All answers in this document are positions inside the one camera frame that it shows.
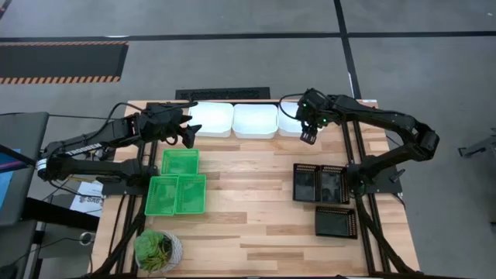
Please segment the black tripod stand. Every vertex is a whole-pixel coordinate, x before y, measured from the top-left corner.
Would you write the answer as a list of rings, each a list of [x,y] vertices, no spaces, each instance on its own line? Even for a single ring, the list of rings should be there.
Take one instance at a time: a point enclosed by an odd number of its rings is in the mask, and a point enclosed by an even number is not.
[[[491,151],[496,158],[496,128],[491,128],[492,134],[468,147],[461,147],[458,149],[458,153],[463,158],[470,158],[476,153],[483,153],[485,151]]]

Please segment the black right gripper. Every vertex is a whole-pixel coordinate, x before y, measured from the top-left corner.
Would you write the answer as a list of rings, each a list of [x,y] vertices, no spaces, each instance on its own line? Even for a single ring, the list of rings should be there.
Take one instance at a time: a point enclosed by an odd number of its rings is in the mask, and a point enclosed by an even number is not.
[[[307,89],[298,101],[296,119],[301,123],[300,140],[313,145],[316,141],[317,129],[329,124],[329,100],[320,91]]]

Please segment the white plastic bin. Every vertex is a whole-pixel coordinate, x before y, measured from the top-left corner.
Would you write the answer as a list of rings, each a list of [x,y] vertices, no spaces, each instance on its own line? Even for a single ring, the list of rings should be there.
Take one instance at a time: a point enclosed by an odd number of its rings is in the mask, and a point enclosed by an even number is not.
[[[300,137],[301,123],[294,119],[298,110],[295,102],[282,102],[278,109],[278,133],[286,137]]]
[[[189,108],[191,120],[189,126],[201,125],[196,136],[230,137],[233,125],[234,108],[229,103],[199,102]]]
[[[278,108],[275,105],[244,105],[234,107],[232,130],[237,138],[272,139],[278,130]]]

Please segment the black hazard striped floor ramp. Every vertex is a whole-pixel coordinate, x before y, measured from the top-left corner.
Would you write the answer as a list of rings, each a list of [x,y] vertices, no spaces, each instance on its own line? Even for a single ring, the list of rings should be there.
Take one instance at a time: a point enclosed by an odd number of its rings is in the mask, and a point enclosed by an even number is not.
[[[112,83],[128,42],[0,43],[0,84]]]

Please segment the green plastic mesh basket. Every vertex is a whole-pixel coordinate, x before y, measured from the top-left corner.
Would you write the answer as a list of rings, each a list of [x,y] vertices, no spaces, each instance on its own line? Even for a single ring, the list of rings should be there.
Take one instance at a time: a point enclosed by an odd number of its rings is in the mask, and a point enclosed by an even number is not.
[[[178,176],[151,177],[146,198],[146,216],[174,215],[177,181]]]
[[[198,149],[167,149],[163,151],[160,174],[197,174],[198,165]]]
[[[178,176],[175,198],[175,213],[199,215],[205,212],[206,176],[204,174],[182,174]]]

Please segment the potted green succulent plant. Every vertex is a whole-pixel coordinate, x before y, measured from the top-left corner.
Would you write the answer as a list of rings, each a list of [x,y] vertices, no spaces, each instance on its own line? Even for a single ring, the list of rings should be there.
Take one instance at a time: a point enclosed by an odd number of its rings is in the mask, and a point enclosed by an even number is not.
[[[181,241],[168,231],[144,230],[133,243],[135,262],[148,274],[165,274],[176,268],[183,257]]]

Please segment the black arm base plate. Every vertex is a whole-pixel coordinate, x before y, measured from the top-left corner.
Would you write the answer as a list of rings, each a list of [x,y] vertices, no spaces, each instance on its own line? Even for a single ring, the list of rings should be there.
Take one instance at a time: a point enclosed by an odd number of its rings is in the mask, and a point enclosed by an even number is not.
[[[126,181],[104,183],[102,194],[109,195],[146,195],[149,190],[148,183],[128,184]]]
[[[398,194],[402,192],[400,176],[404,172],[405,169],[389,167],[368,180],[359,174],[358,165],[351,164],[346,168],[346,183],[354,197],[376,193]]]

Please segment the white printed paper sheet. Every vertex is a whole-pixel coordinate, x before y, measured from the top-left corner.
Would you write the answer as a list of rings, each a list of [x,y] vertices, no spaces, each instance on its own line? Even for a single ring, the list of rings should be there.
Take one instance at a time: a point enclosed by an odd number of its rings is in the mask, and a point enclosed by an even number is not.
[[[77,195],[71,202],[70,210],[86,213],[95,217],[102,214],[103,198],[102,184],[94,182],[81,182]]]

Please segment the black plastic mesh basket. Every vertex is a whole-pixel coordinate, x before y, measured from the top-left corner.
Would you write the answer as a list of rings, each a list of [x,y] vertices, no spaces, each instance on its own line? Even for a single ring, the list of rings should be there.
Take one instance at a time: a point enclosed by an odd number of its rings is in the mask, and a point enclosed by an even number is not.
[[[320,166],[294,164],[293,200],[297,202],[320,202]]]
[[[329,204],[349,204],[346,168],[322,165],[320,170],[320,201]]]
[[[357,221],[351,208],[315,208],[315,234],[324,237],[356,239]]]

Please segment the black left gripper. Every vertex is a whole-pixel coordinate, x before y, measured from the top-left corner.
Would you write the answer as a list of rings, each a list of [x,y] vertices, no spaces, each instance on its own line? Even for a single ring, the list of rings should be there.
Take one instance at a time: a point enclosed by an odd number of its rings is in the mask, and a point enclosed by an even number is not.
[[[181,137],[182,144],[191,149],[195,144],[195,134],[202,125],[186,125],[191,119],[189,115],[184,115],[184,109],[189,108],[190,103],[153,103],[138,116],[139,141],[148,143],[154,140],[166,141],[173,138],[170,145],[177,143],[177,138]]]

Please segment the grey side cart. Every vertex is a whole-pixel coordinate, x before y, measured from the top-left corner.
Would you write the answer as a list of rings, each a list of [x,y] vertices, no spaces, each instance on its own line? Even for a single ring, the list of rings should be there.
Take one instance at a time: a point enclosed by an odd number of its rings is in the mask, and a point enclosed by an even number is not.
[[[0,115],[0,226],[21,219],[48,118],[46,112]]]

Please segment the black floor vent grate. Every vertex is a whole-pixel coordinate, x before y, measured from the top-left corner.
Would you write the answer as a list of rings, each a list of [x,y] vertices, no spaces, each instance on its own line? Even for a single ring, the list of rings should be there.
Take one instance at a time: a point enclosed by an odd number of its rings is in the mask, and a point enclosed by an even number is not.
[[[181,89],[175,91],[175,99],[186,101],[270,99],[270,88],[255,87]]]

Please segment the black aluminium table frame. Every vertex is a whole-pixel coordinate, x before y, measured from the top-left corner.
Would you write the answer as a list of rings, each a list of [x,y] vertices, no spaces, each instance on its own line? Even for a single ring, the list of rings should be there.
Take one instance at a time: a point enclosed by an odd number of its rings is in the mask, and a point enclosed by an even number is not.
[[[129,207],[126,211],[129,216],[125,217],[121,239],[117,242],[115,247],[110,245],[112,248],[111,253],[98,269],[92,271],[91,274],[88,275],[88,279],[129,279],[136,276],[136,268],[132,267],[130,273],[125,273],[123,268],[126,261],[128,245],[131,242],[132,237],[140,230],[144,229],[144,222],[146,220],[144,211],[147,194],[148,188],[145,188],[143,195],[129,196]]]
[[[350,194],[355,199],[356,203],[356,213],[360,224],[360,235],[363,242],[363,251],[368,274],[370,276],[391,276],[393,274],[391,271],[391,264],[396,268],[398,274],[415,274],[416,270],[410,268],[403,259],[399,257],[384,237],[375,195],[367,193],[366,185],[359,178],[359,165],[356,164],[356,161],[354,160],[349,125],[345,122],[341,127],[349,161],[346,165],[346,183],[348,184]],[[377,242],[382,271],[376,270],[370,234],[373,235]]]

